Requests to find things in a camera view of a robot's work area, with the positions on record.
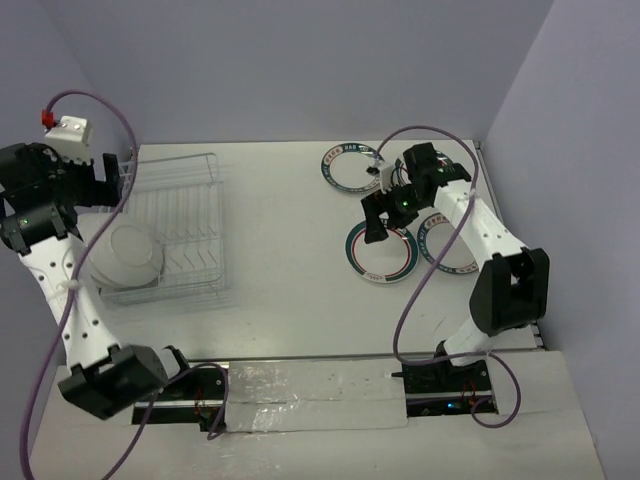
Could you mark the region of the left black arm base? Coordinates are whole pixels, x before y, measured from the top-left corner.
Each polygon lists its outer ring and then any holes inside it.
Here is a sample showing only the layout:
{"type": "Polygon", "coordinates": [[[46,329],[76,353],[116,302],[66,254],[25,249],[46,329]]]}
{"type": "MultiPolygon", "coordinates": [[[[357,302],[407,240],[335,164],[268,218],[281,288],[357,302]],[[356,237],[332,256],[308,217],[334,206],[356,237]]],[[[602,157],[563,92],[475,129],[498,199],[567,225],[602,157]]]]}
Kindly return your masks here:
{"type": "Polygon", "coordinates": [[[148,425],[197,425],[203,433],[215,426],[215,434],[226,430],[223,408],[227,367],[211,365],[194,368],[183,378],[173,381],[156,399],[148,416],[148,425]]]}

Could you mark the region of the green red ring plate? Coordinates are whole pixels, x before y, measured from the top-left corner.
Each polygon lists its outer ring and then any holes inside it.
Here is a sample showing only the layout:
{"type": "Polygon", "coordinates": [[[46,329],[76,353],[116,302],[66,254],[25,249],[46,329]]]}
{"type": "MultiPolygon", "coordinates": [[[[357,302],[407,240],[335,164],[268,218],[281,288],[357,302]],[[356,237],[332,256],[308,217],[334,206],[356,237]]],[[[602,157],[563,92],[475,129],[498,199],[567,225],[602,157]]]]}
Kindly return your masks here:
{"type": "MultiPolygon", "coordinates": [[[[446,166],[451,165],[453,161],[443,152],[437,150],[436,151],[436,159],[439,165],[446,166]]],[[[409,174],[408,170],[404,164],[404,161],[398,157],[394,164],[394,169],[392,172],[392,184],[394,186],[403,186],[409,184],[409,174]]]]}
{"type": "Polygon", "coordinates": [[[354,226],[345,240],[345,255],[351,268],[363,279],[390,284],[406,279],[419,262],[419,248],[407,229],[388,229],[388,238],[366,244],[365,222],[354,226]]]}

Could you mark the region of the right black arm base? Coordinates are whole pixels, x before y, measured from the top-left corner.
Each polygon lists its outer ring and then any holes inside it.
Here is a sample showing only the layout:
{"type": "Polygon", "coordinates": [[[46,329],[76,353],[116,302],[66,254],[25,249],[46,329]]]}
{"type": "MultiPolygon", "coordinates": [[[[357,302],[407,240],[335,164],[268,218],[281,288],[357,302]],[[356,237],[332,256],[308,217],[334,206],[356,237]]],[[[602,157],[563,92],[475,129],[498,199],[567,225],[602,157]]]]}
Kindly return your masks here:
{"type": "Polygon", "coordinates": [[[449,362],[434,365],[402,365],[392,378],[403,382],[408,417],[496,413],[486,362],[463,367],[449,362]]]}

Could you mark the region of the green red ring plate back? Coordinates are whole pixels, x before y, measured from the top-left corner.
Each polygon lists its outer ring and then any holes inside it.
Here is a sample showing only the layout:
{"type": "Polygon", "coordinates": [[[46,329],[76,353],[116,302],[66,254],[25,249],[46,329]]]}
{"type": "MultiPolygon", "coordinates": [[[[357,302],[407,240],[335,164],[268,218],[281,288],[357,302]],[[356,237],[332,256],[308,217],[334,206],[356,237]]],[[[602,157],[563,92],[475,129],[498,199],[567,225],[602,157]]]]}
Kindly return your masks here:
{"type": "MultiPolygon", "coordinates": [[[[437,150],[436,151],[436,159],[439,165],[446,166],[451,165],[453,161],[443,152],[437,150]]],[[[404,164],[404,161],[398,157],[394,164],[394,169],[392,172],[392,184],[394,186],[403,186],[409,184],[409,174],[408,170],[404,164]]]]}

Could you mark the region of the red characters plate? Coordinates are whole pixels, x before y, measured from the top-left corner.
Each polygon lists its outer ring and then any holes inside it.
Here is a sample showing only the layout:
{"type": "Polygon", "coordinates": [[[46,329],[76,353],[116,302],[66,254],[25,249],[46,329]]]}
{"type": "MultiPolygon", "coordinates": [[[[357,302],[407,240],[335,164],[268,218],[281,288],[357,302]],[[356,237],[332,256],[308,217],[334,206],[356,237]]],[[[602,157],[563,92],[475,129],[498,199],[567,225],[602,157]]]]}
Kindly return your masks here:
{"type": "Polygon", "coordinates": [[[159,244],[149,240],[102,241],[92,249],[91,258],[101,275],[122,287],[141,287],[151,283],[163,265],[159,244]]]}

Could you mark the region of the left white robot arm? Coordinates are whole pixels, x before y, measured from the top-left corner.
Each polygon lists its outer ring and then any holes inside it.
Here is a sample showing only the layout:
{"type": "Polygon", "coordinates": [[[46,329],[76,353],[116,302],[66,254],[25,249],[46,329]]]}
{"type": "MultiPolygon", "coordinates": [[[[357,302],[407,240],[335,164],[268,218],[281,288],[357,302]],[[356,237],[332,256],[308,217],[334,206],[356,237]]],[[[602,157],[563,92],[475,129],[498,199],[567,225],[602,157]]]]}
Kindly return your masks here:
{"type": "Polygon", "coordinates": [[[63,398],[102,420],[159,389],[188,396],[196,375],[172,345],[161,350],[124,345],[109,331],[104,305],[83,271],[90,242],[77,227],[77,207],[117,207],[123,200],[118,159],[103,157],[106,178],[93,161],[65,161],[52,147],[18,143],[1,150],[1,240],[34,276],[58,325],[69,375],[63,398]]]}

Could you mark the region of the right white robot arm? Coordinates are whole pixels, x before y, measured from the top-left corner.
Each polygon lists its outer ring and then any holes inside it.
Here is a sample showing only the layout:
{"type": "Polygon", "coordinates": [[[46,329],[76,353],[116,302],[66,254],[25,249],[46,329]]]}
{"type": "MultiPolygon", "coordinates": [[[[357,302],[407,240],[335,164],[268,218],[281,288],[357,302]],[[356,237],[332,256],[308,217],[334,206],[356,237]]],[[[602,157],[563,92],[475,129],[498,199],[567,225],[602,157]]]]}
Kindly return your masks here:
{"type": "Polygon", "coordinates": [[[452,225],[479,267],[469,300],[469,318],[439,349],[436,383],[447,391],[469,379],[468,365],[491,350],[495,338],[542,318],[547,309],[550,259],[514,236],[476,193],[476,174],[461,164],[445,165],[430,143],[403,154],[408,182],[396,185],[389,169],[380,187],[365,196],[365,242],[381,242],[391,229],[404,228],[421,210],[433,208],[452,225]]]}

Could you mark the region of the orange sunburst plate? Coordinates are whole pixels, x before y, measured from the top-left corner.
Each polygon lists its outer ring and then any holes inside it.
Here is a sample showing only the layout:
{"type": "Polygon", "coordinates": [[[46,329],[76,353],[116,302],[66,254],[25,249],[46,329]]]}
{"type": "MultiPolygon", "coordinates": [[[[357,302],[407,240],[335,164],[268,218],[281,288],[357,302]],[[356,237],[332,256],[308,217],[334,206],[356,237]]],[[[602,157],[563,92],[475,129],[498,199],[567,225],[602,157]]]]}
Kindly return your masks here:
{"type": "Polygon", "coordinates": [[[160,274],[163,252],[146,230],[130,224],[112,226],[103,235],[100,271],[110,281],[138,287],[151,283],[160,274]]]}

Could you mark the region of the green rim lettered plate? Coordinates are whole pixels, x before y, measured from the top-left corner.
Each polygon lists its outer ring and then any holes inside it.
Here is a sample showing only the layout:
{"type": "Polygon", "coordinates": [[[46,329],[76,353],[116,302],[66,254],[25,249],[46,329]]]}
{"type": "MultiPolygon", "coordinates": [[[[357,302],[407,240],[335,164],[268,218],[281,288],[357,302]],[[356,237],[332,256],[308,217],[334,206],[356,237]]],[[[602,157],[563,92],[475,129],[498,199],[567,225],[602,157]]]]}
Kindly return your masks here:
{"type": "Polygon", "coordinates": [[[373,147],[345,142],[332,146],[323,155],[320,168],[325,181],[336,190],[361,194],[378,187],[378,175],[386,165],[373,147]]]}

